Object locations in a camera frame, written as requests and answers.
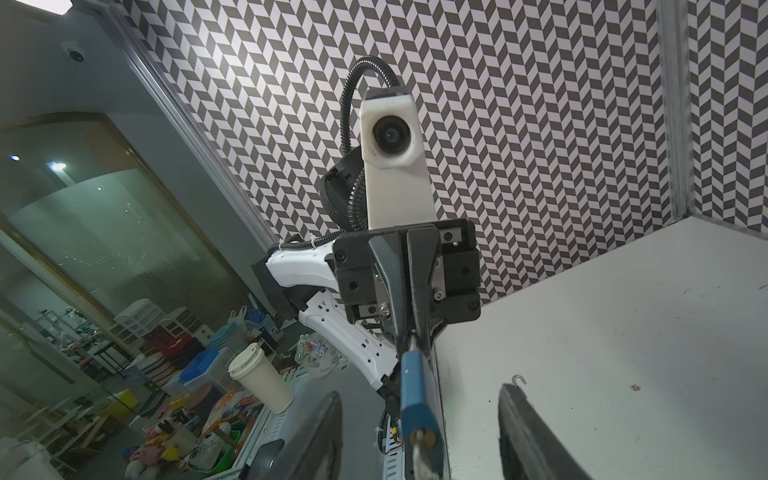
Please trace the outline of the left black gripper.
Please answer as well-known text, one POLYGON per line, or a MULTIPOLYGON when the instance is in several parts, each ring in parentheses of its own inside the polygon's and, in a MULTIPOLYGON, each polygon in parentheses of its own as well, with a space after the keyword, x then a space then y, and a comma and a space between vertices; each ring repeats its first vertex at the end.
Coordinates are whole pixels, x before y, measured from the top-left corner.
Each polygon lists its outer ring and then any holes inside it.
POLYGON ((376 317, 399 354, 428 354, 446 326, 481 315, 480 252, 467 219, 344 233, 332 255, 349 321, 376 317))

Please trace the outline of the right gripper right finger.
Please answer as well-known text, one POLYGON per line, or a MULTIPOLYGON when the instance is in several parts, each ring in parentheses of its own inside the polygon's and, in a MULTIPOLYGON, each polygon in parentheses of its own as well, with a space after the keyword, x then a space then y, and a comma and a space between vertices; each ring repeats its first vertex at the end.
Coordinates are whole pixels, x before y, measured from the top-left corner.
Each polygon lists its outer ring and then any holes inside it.
POLYGON ((513 384, 501 387, 498 422, 505 479, 590 479, 528 402, 520 387, 513 384))

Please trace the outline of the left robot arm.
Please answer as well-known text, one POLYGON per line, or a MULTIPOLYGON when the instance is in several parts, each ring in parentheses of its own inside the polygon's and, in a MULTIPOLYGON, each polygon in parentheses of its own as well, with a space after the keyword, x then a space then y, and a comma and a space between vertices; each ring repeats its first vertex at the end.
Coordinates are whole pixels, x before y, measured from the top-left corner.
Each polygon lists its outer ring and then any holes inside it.
POLYGON ((476 229, 438 218, 416 102, 384 60, 352 64, 339 127, 340 160, 318 186, 336 230, 285 240, 254 270, 279 310, 328 339, 392 416, 434 422, 433 344, 481 311, 476 229))

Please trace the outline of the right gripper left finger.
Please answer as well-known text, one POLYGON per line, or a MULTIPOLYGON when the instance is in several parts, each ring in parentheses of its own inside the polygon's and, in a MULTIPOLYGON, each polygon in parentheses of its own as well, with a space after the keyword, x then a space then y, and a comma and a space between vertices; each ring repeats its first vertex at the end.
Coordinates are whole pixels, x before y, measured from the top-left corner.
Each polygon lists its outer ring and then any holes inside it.
POLYGON ((338 392, 325 395, 269 467, 246 466, 240 479, 338 479, 343 449, 343 407, 338 392))

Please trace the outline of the blue padlock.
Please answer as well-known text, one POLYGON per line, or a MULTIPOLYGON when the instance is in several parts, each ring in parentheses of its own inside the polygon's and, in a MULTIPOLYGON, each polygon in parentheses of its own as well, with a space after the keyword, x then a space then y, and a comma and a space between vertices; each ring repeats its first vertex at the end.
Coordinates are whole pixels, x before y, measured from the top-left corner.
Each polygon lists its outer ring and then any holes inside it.
POLYGON ((438 383, 412 335, 401 357, 401 427, 408 479, 443 479, 445 442, 438 383))

